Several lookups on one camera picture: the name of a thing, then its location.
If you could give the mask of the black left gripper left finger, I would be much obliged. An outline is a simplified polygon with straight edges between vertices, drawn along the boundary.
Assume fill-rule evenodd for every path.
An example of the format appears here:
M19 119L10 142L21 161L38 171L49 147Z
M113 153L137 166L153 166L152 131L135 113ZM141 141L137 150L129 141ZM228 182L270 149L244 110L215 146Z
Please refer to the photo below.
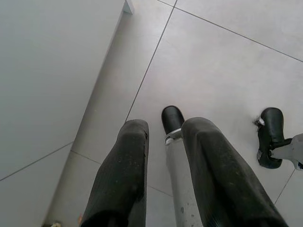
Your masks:
M98 169L82 227L146 225L148 152L148 123L126 121Z

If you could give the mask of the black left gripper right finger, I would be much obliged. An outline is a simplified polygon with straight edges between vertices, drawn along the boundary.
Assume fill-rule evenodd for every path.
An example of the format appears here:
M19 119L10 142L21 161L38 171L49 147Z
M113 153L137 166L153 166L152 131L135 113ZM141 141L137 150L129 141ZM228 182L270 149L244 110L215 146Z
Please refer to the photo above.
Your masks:
M285 227L251 167L210 120L186 120L182 137L205 227Z

